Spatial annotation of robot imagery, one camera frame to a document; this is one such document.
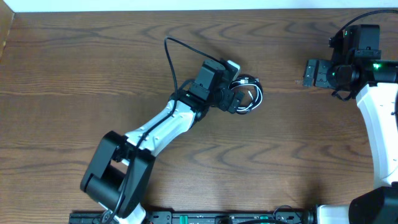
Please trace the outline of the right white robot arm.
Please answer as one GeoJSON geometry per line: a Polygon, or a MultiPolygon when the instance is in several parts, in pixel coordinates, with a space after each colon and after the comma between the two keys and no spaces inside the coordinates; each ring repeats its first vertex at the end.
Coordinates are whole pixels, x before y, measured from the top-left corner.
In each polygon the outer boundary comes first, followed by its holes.
{"type": "Polygon", "coordinates": [[[380,27],[347,26],[332,37],[329,60],[310,59],[305,86],[354,99],[368,133],[373,160],[373,190],[348,205],[317,205],[303,223],[397,223],[397,62],[381,60],[380,27]]]}

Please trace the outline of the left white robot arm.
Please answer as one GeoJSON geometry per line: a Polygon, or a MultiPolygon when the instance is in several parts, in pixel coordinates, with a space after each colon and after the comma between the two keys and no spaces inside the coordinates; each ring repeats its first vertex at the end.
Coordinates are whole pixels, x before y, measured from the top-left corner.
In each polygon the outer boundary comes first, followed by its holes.
{"type": "Polygon", "coordinates": [[[205,60],[187,90],[178,88],[166,107],[133,131],[105,134],[81,180],[80,188],[105,209],[97,223],[141,223],[144,197],[156,157],[178,135],[203,119],[210,107],[235,113],[243,94],[230,84],[240,66],[231,60],[205,60]]]}

